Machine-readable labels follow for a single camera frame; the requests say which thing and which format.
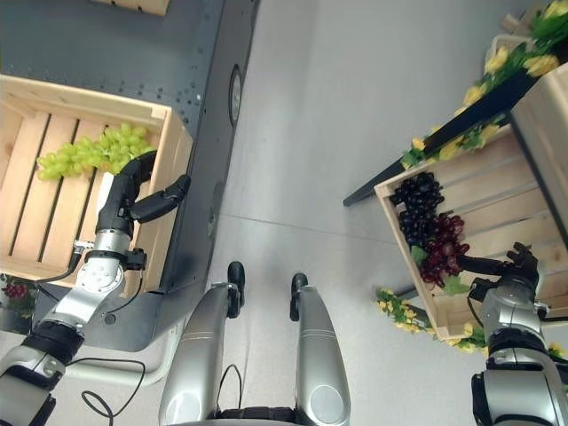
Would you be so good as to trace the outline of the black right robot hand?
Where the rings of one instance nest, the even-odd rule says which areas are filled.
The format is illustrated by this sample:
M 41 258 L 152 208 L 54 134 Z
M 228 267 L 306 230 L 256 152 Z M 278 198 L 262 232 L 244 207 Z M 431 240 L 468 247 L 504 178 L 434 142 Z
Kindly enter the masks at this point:
M 499 277 L 519 278 L 536 286 L 539 281 L 538 259 L 530 246 L 516 241 L 513 249 L 508 250 L 507 261 L 466 255 L 457 256 L 458 265 L 468 272 Z

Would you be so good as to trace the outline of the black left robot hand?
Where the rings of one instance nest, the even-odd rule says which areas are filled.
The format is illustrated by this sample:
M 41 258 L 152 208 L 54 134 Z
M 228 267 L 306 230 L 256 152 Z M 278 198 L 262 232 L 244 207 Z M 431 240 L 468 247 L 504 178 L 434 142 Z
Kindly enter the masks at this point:
M 98 213 L 95 233 L 119 231 L 133 236 L 134 223 L 144 224 L 175 209 L 187 195 L 191 178 L 182 174 L 170 186 L 136 201 L 141 185 L 150 180 L 157 152 L 130 160 L 114 176 L 106 202 Z

